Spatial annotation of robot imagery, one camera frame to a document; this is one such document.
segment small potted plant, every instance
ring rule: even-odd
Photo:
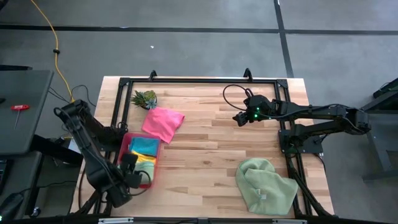
[[[131,101],[134,105],[140,106],[145,110],[149,110],[155,109],[157,98],[153,90],[145,92],[138,92],[136,90],[136,95],[132,97]]]

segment concrete floor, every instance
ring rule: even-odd
[[[286,29],[398,30],[395,0],[279,2]],[[59,26],[278,28],[273,0],[37,3]],[[26,0],[10,1],[0,11],[0,22],[46,25]],[[71,86],[87,85],[92,101],[98,98],[103,76],[149,75],[153,69],[159,75],[240,77],[249,67],[256,77],[287,77],[279,34],[63,31],[58,36],[60,68]],[[383,83],[397,78],[397,35],[287,35],[287,45],[294,77],[304,78],[314,105],[362,106]],[[0,64],[53,70],[53,46],[48,31],[0,30]],[[67,96],[59,77],[52,87]],[[84,90],[76,91],[76,97],[86,99]],[[52,113],[52,108],[62,105],[52,96],[47,98],[37,134],[64,133]],[[361,179],[378,168],[366,137],[333,134],[323,147],[336,214],[395,223],[398,179],[368,184]],[[46,215],[66,213],[68,203],[70,198],[48,201],[52,209]]]

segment wooden tabletop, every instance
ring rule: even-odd
[[[104,77],[95,118],[104,126],[111,123],[120,77]],[[308,105],[304,80],[287,79],[290,98]],[[112,216],[124,217],[223,217],[269,218],[249,213],[236,186],[235,172],[239,163],[253,157],[268,159],[278,174],[287,177],[285,158],[280,152],[277,132],[279,122],[267,120],[238,127],[231,118],[238,112],[224,102],[225,84],[218,83],[135,83],[133,90],[154,90],[158,106],[181,112],[185,120],[170,144],[163,143],[154,184],[144,194],[127,204],[112,209]],[[274,87],[267,84],[242,84],[253,93],[275,98]],[[244,107],[246,95],[240,88],[226,91],[227,99]],[[124,99],[119,119],[123,113]],[[129,132],[142,133],[147,111],[130,105]],[[312,120],[297,120],[305,125]],[[328,184],[322,163],[312,154],[302,154],[308,188],[324,208],[333,213]],[[77,189],[71,211],[78,209]],[[83,179],[83,203],[93,188]],[[298,193],[304,212],[302,194]],[[294,217],[293,210],[286,217]]]

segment pink cloth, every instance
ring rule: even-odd
[[[156,107],[149,110],[145,117],[142,130],[158,136],[161,140],[169,144],[174,136],[175,131],[184,121],[184,115],[165,108]]]

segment pink plastic basket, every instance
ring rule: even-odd
[[[118,164],[120,164],[122,156],[125,153],[130,153],[129,151],[129,144],[131,143],[131,140],[134,137],[144,137],[144,138],[152,138],[152,139],[158,139],[159,140],[159,146],[157,148],[157,153],[156,153],[156,163],[155,163],[155,170],[154,170],[154,176],[153,179],[151,181],[151,184],[141,184],[139,187],[143,188],[143,189],[148,189],[151,185],[154,184],[155,181],[155,176],[156,176],[156,170],[157,170],[157,160],[159,159],[159,152],[160,152],[160,148],[161,148],[161,144],[162,144],[162,140],[159,137],[150,135],[150,134],[136,134],[136,133],[126,133],[123,136],[123,141],[122,141],[122,146],[120,148],[120,153],[119,153],[119,157],[118,157]]]

